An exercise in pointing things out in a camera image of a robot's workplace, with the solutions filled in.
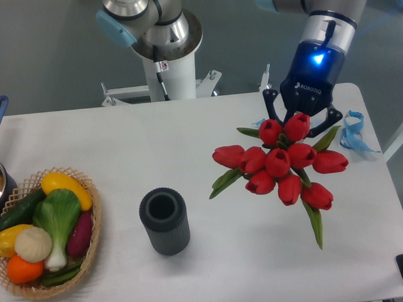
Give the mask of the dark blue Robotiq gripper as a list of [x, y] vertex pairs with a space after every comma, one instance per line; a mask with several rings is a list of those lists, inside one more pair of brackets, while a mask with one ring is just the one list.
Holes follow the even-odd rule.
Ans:
[[[279, 87], [287, 109], [286, 118], [296, 112], [314, 116], [327, 108], [325, 120], [309, 130], [309, 138], [315, 138], [343, 118], [342, 113], [331, 105], [344, 60], [345, 55], [336, 49], [303, 41], [298, 45], [288, 75]], [[275, 110], [278, 95], [277, 90], [264, 89], [263, 101], [269, 119], [283, 124]]]

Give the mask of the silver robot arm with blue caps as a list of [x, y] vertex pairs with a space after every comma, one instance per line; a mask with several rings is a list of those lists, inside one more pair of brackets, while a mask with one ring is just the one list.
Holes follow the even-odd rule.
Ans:
[[307, 23], [288, 74], [280, 85], [285, 120], [295, 113], [310, 117], [325, 110], [325, 121], [308, 132], [316, 137], [339, 122], [333, 89], [341, 72], [367, 0], [255, 0], [276, 13], [306, 13]]

